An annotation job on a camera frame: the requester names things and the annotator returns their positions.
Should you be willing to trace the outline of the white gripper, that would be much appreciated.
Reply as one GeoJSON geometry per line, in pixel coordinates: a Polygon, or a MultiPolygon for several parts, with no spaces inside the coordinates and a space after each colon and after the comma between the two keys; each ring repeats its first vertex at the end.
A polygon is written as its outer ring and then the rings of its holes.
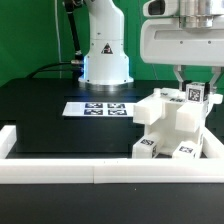
{"type": "Polygon", "coordinates": [[[184,65],[213,66],[206,87],[215,94],[224,75],[224,0],[149,0],[143,15],[143,61],[174,65],[180,91],[190,83],[184,65]]]}

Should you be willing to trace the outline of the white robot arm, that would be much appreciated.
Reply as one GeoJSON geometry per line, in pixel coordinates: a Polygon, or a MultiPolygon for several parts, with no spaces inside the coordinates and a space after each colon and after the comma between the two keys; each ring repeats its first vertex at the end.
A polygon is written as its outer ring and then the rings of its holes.
{"type": "MultiPolygon", "coordinates": [[[[113,0],[64,0],[75,48],[74,63],[81,67],[78,82],[93,89],[115,90],[133,83],[124,52],[124,14],[113,0]],[[79,45],[73,12],[86,6],[90,50],[79,45]]],[[[224,71],[224,0],[149,0],[142,8],[147,20],[140,33],[140,56],[146,63],[170,64],[185,91],[190,84],[184,68],[210,66],[210,92],[224,71]]]]}

